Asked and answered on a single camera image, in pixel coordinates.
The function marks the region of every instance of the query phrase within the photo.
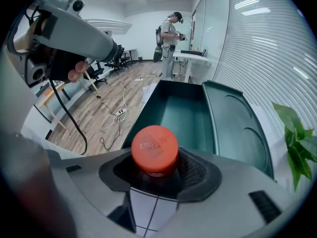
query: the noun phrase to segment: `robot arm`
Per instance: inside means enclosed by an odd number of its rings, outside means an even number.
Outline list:
[[[21,53],[15,49],[14,35],[25,9],[13,23],[6,46],[16,70],[29,85],[43,78],[69,82],[68,73],[80,61],[110,61],[117,44],[104,32],[81,19],[82,0],[34,0],[32,5],[40,16],[30,36],[31,50]]]

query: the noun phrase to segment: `extension cord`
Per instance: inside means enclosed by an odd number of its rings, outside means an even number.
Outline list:
[[[117,113],[115,113],[115,115],[117,117],[121,117],[121,116],[125,115],[125,113],[127,113],[127,110],[126,109],[121,109]]]

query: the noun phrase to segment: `gray t-shirt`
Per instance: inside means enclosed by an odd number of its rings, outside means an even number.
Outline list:
[[[162,33],[168,33],[168,34],[175,34],[175,26],[170,23],[168,20],[165,20],[161,27]],[[163,47],[168,48],[170,45],[176,45],[176,38],[174,39],[164,39],[163,41]]]

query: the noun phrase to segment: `red cap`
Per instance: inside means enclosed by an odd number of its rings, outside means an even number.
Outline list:
[[[163,172],[176,160],[177,139],[173,132],[163,126],[148,126],[133,138],[131,153],[141,169],[147,172]]]

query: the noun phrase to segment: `white cable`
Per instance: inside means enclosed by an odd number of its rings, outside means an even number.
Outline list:
[[[122,85],[122,83],[123,83],[123,82],[126,82],[126,81],[134,81],[134,80],[127,79],[127,80],[124,80],[124,81],[122,81],[122,82],[120,83],[120,86],[123,88],[123,94],[122,94],[122,96],[123,96],[123,103],[124,103],[124,105],[125,105],[125,108],[122,108],[122,109],[118,110],[118,112],[120,112],[120,111],[122,111],[122,110],[124,110],[124,109],[126,110],[125,114],[123,115],[123,120],[120,119],[121,116],[114,115],[114,116],[113,116],[114,123],[111,124],[111,125],[110,125],[109,127],[107,127],[107,128],[103,128],[103,129],[97,130],[94,134],[92,134],[92,135],[87,139],[87,142],[88,142],[89,139],[91,139],[96,133],[98,133],[98,132],[100,132],[100,131],[103,131],[103,130],[106,130],[106,129],[109,129],[110,127],[114,126],[116,123],[122,123],[122,122],[124,122],[125,120],[129,119],[130,116],[132,115],[132,111],[129,110],[129,109],[127,109],[127,104],[125,103],[125,100],[124,100],[125,88],[124,88],[124,86]]]

